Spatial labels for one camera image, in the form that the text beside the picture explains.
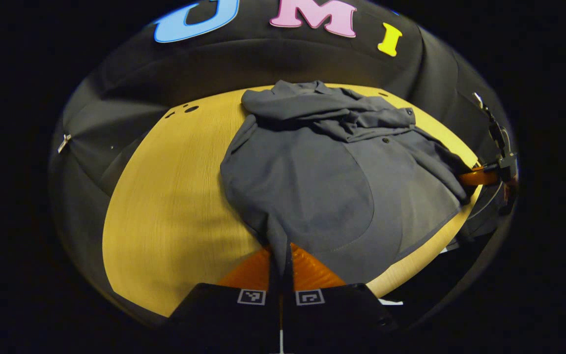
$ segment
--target pink letter m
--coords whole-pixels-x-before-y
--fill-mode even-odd
[[[270,24],[276,27],[302,26],[301,20],[296,17],[296,10],[300,11],[312,29],[320,27],[331,16],[331,21],[324,29],[340,36],[355,37],[353,12],[357,9],[338,0],[330,0],[323,6],[318,6],[313,0],[281,0],[279,15],[271,19]]]

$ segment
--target black background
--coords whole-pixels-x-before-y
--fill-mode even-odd
[[[47,154],[102,58],[183,0],[0,5],[0,352],[161,352],[77,273],[54,231]],[[488,80],[513,123],[523,194],[509,239],[458,301],[396,352],[566,351],[566,3],[396,0]]]

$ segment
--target white cable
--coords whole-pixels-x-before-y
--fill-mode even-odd
[[[485,204],[485,206],[481,207],[481,209],[478,210],[477,213],[474,213],[473,215],[470,215],[469,217],[467,217],[467,220],[470,220],[471,218],[477,216],[479,213],[481,213],[482,210],[486,209],[488,204],[490,204],[490,202],[492,202],[492,200],[495,199],[495,197],[497,196],[497,193],[499,193],[499,190],[501,190],[501,186],[503,186],[503,185],[504,185],[504,182],[501,181],[501,183],[499,184],[499,187],[497,187],[497,191],[495,191],[495,194],[492,195],[492,198],[490,198],[490,200]]]
[[[508,150],[512,151],[512,148],[510,147],[510,136],[508,135],[506,128],[503,128],[501,131],[506,133],[506,139],[508,139]]]

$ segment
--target gray shirt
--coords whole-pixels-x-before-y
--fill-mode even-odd
[[[347,283],[368,282],[469,203],[458,155],[410,108],[320,81],[247,90],[220,165],[229,203],[283,272],[287,244]]]

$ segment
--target metal clip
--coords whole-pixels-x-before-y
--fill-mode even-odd
[[[480,95],[473,92],[473,96],[479,102],[479,108],[483,110],[489,117],[490,125],[488,132],[494,143],[499,149],[496,165],[499,168],[501,180],[508,182],[517,174],[517,153],[510,149],[510,136],[508,131],[497,123],[488,107],[485,105]]]
[[[65,140],[63,140],[62,143],[60,143],[60,146],[58,146],[58,153],[59,154],[60,154],[60,151],[62,151],[63,148],[65,148],[65,145],[67,145],[67,143],[69,143],[69,140],[71,139],[71,134],[63,135],[63,137],[65,138]]]

